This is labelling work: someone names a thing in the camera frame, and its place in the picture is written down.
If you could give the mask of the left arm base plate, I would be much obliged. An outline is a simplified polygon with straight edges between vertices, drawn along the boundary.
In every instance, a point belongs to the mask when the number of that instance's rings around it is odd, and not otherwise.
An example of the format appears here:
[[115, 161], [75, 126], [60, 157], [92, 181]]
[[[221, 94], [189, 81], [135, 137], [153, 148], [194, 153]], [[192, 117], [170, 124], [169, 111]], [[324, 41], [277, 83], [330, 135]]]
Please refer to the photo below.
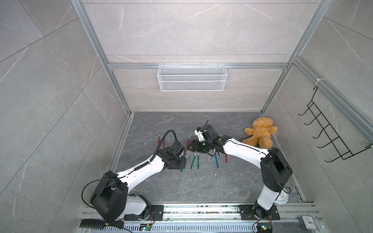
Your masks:
[[144, 214], [139, 216], [136, 215], [125, 215], [124, 221], [162, 221], [164, 215], [164, 206], [163, 205], [152, 205], [150, 208], [146, 208]]

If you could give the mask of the brown teddy bear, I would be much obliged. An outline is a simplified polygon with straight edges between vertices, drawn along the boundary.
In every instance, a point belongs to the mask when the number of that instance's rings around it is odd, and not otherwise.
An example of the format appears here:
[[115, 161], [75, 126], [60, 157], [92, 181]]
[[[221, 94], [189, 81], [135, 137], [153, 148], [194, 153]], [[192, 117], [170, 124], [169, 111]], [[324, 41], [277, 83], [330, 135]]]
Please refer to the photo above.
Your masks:
[[257, 118], [253, 122], [252, 128], [244, 129], [244, 132], [250, 137], [242, 142], [253, 147], [259, 145], [262, 149], [270, 149], [273, 146], [271, 135], [274, 135], [278, 130], [278, 127], [273, 124], [274, 121], [271, 118]]

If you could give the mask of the small white clock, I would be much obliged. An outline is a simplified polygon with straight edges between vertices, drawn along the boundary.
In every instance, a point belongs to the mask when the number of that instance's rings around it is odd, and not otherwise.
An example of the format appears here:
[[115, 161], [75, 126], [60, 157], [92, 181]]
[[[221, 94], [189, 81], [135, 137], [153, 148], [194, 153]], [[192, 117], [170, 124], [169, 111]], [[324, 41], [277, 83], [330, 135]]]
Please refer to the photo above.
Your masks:
[[317, 230], [315, 221], [311, 216], [300, 216], [300, 221], [305, 230]]

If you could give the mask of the aluminium mounting rail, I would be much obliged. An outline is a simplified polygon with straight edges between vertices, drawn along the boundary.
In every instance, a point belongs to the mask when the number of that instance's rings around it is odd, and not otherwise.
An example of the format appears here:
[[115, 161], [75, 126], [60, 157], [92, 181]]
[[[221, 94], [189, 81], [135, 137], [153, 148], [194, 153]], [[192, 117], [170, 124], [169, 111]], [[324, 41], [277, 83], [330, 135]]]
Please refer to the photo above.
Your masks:
[[[162, 221], [124, 221], [122, 229], [85, 229], [83, 233], [327, 233], [328, 229], [314, 203], [288, 203], [278, 206], [280, 220], [242, 220], [237, 210], [251, 203], [157, 203], [164, 206]], [[313, 217], [317, 230], [305, 230], [300, 216]], [[93, 209], [83, 208], [78, 217], [99, 219]]]

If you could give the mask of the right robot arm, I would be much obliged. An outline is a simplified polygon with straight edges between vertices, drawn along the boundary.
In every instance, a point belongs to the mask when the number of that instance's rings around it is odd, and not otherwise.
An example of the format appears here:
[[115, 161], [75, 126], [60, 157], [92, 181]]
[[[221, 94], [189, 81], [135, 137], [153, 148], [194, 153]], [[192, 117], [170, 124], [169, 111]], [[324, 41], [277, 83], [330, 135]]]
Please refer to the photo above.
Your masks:
[[261, 169], [264, 186], [253, 206], [258, 219], [269, 216], [274, 205], [284, 205], [291, 189], [286, 187], [293, 171], [282, 152], [277, 148], [260, 149], [249, 146], [234, 138], [219, 136], [209, 124], [194, 131], [197, 139], [192, 140], [187, 149], [197, 153], [222, 153], [243, 159]]

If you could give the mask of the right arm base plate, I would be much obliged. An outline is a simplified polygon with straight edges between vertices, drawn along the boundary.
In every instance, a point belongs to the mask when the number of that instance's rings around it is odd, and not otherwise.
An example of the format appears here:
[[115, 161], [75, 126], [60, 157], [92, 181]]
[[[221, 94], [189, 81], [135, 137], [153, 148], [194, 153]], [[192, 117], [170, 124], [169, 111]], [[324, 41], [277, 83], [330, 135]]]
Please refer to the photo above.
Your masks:
[[242, 220], [280, 220], [280, 215], [276, 205], [269, 210], [255, 204], [241, 204], [237, 208]]

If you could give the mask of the blue carving knife right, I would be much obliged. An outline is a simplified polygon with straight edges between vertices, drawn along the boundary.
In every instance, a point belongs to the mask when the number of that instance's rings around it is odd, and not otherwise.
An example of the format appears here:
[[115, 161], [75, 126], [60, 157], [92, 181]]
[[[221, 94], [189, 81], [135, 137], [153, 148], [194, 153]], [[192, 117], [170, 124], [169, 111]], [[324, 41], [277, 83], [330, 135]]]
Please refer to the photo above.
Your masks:
[[219, 162], [218, 162], [217, 155], [214, 155], [214, 158], [215, 158], [216, 166], [217, 166], [217, 168], [219, 168]]

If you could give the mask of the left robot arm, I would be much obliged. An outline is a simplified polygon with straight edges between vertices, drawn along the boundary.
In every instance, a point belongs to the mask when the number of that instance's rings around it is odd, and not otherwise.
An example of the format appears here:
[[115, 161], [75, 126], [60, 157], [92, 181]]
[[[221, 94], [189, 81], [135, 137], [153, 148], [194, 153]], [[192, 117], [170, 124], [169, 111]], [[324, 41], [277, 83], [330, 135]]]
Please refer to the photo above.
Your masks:
[[98, 185], [90, 197], [89, 205], [100, 214], [102, 220], [94, 219], [90, 223], [119, 227], [122, 224], [118, 218], [122, 214], [146, 220], [151, 214], [152, 204], [142, 195], [130, 196], [129, 193], [156, 173], [184, 169], [185, 155], [185, 147], [178, 141], [176, 133], [168, 130], [147, 160], [122, 172], [110, 170], [105, 173], [97, 180]]

